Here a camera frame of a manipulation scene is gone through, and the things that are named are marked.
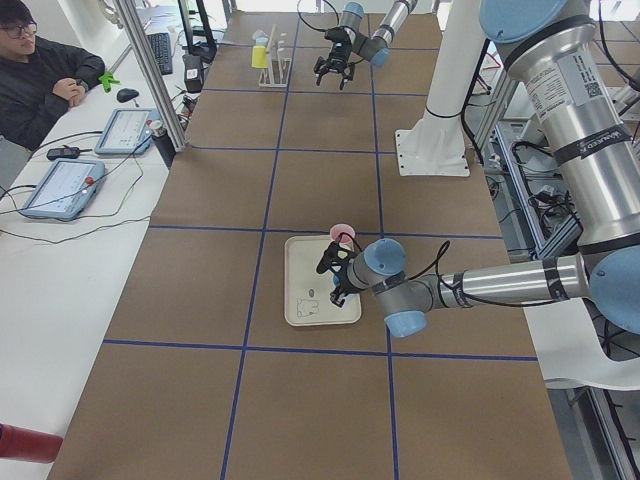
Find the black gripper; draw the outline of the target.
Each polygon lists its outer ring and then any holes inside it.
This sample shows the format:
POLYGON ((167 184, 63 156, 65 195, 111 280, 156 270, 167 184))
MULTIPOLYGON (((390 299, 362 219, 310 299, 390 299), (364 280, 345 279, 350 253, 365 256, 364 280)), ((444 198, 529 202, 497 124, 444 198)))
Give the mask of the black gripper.
POLYGON ((354 79, 355 66, 349 58, 352 52, 355 31, 351 27, 333 27, 328 29, 324 38, 332 42, 332 48, 327 59, 319 56, 313 67, 316 85, 321 84, 327 73, 341 74, 339 90, 343 91, 348 82, 354 79))
POLYGON ((341 286, 336 286, 330 293, 330 301, 337 307, 342 307, 350 294, 358 293, 358 288, 348 278, 348 267, 356 257, 353 251, 331 241, 316 266, 319 275, 330 271, 340 277, 341 286))

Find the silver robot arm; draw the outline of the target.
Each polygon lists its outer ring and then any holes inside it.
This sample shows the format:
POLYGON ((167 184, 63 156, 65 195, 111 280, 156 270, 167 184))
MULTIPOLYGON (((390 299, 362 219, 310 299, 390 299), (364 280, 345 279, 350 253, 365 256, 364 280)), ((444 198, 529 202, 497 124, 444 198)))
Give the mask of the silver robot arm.
POLYGON ((412 335, 434 309, 538 307, 590 300, 618 327, 639 329, 639 160, 593 61, 600 20, 582 1, 484 1, 479 24, 508 76, 525 86, 564 192, 518 189, 522 208, 544 220, 561 210, 580 237, 571 256, 535 254, 525 263, 441 273, 431 263, 407 276, 403 246, 389 238, 361 247, 337 234, 320 258, 331 274, 330 301, 370 291, 390 333, 412 335))
POLYGON ((319 56, 314 64, 313 72, 316 85, 328 74, 340 76, 339 89, 343 90, 347 82, 354 79, 357 61, 351 55, 357 55, 361 61, 369 62, 374 67, 385 64, 400 27, 414 11, 417 1, 395 1, 375 31, 366 36, 360 32, 364 19, 364 9, 357 2, 348 2, 338 24, 324 32, 324 39, 332 43, 327 58, 319 56))

